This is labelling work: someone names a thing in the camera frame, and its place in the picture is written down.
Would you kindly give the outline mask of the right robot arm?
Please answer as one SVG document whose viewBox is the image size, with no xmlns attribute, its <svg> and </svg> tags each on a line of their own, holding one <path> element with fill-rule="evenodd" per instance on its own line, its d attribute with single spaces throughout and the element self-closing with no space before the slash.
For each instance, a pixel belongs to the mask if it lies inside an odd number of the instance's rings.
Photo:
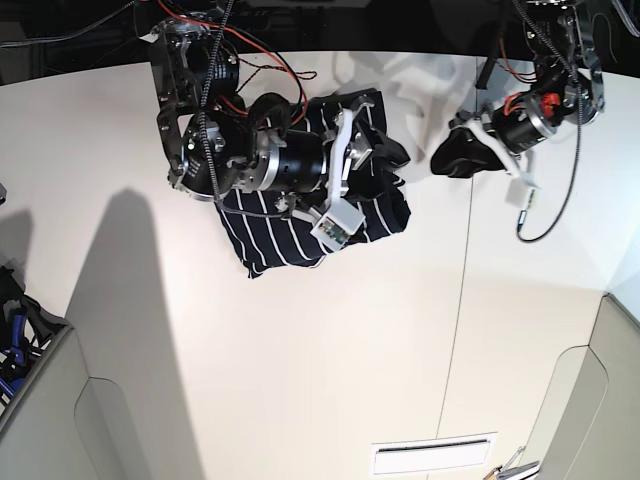
<svg viewBox="0 0 640 480">
<path fill-rule="evenodd" d="M 375 89 L 289 101 L 267 92 L 242 98 L 245 44 L 268 68 L 296 85 L 304 74 L 252 34 L 229 25 L 233 5 L 216 1 L 193 10 L 174 1 L 150 29 L 150 57 L 159 103 L 157 126 L 170 185 L 240 214 L 232 193 L 270 193 L 260 218 L 312 221 L 350 196 L 361 176 L 394 172 L 409 161 L 386 130 L 382 94 Z"/>
</svg>

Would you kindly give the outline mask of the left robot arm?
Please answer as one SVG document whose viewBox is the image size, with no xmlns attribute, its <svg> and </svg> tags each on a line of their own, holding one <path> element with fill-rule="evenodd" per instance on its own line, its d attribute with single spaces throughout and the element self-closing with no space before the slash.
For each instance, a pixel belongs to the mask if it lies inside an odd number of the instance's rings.
<svg viewBox="0 0 640 480">
<path fill-rule="evenodd" d="M 554 136 L 565 122 L 591 122 L 605 107 L 602 67 L 592 32 L 580 16 L 578 1 L 506 1 L 497 45 L 483 66 L 476 86 L 484 90 L 499 61 L 526 84 L 501 105 L 486 101 L 474 111 L 460 110 L 449 123 L 449 135 L 430 162 L 435 175 L 467 179 L 484 171 L 504 171 L 516 185 L 532 187 L 532 165 L 523 155 Z M 504 38 L 510 18 L 522 22 L 533 55 L 533 70 L 520 73 L 507 63 Z"/>
</svg>

